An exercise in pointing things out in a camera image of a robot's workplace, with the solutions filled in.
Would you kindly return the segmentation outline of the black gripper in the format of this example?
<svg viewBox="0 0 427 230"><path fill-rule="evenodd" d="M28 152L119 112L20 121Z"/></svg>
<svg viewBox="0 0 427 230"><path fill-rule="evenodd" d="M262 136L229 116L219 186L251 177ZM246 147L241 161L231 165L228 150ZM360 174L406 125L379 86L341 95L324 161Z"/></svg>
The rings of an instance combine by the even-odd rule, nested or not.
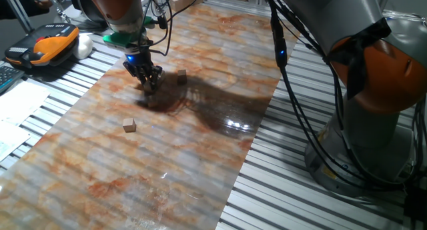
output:
<svg viewBox="0 0 427 230"><path fill-rule="evenodd" d="M125 54L123 66L132 77L136 77L141 82L143 90L150 90L150 88L157 90L163 83L163 69L153 65L149 49L130 47L125 48L123 52Z"/></svg>

